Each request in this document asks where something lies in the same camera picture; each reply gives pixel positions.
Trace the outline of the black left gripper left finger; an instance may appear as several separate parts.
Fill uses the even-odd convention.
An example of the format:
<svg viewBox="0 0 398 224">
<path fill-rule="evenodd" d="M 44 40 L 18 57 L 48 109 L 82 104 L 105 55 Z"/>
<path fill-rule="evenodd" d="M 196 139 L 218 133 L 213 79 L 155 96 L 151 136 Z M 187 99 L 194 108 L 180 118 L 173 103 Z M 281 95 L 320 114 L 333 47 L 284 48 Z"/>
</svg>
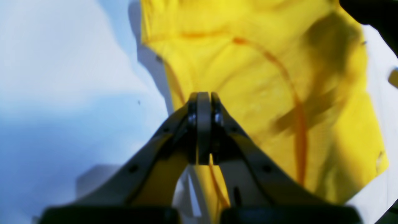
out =
<svg viewBox="0 0 398 224">
<path fill-rule="evenodd" d="M 172 206 L 178 179 L 197 161 L 197 94 L 192 93 L 128 162 L 104 184 L 40 224 L 182 224 Z"/>
</svg>

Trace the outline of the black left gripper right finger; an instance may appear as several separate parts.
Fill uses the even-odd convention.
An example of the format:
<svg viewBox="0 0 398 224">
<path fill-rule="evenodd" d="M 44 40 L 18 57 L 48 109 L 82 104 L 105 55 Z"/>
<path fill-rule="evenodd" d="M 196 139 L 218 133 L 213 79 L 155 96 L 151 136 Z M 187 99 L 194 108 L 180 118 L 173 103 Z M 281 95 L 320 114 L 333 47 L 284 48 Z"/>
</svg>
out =
<svg viewBox="0 0 398 224">
<path fill-rule="evenodd" d="M 361 224 L 353 207 L 310 194 L 260 150 L 216 93 L 198 94 L 198 164 L 210 155 L 223 173 L 230 207 L 221 224 Z"/>
</svg>

